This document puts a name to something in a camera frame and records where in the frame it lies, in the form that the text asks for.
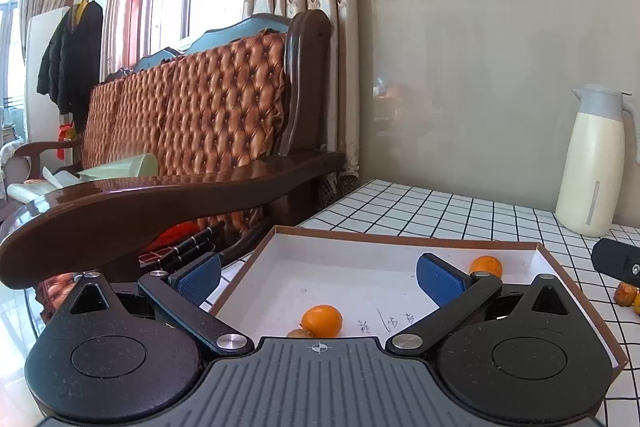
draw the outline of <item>thermos lid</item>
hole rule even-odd
[[[600,84],[587,84],[572,91],[580,100],[579,112],[622,121],[621,91]]]

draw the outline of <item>cream thermos jug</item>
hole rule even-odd
[[[625,164],[622,112],[631,114],[636,132],[636,162],[640,163],[640,114],[622,100],[620,91],[587,84],[572,89],[580,100],[566,153],[556,217],[582,235],[609,232],[618,203]]]

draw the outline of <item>black jacket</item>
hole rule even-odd
[[[84,131],[89,95],[100,74],[102,7],[91,1],[73,28],[76,6],[66,12],[40,63],[36,92],[48,94],[60,114],[72,113],[76,131]]]

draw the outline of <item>brown fruit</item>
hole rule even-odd
[[[291,339],[312,339],[314,336],[306,330],[293,330],[287,333]]]
[[[496,277],[502,277],[502,263],[491,255],[481,255],[474,259],[469,267],[469,273],[489,272]]]
[[[316,339],[332,339],[342,329],[342,315],[333,306],[321,304],[309,308],[300,320],[300,326]]]
[[[637,295],[638,288],[626,282],[621,282],[613,294],[613,300],[619,306],[631,306],[634,304]]]

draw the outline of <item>grid pattern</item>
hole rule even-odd
[[[591,249],[598,238],[566,229],[546,210],[382,180],[358,188],[300,227],[441,239],[540,241],[590,299],[630,360],[610,387],[597,418],[607,427],[640,427],[640,316],[633,308],[614,305],[618,281],[593,269]],[[607,237],[640,247],[640,230],[633,227],[612,225]],[[203,309],[209,310],[243,261],[223,270],[220,287]]]

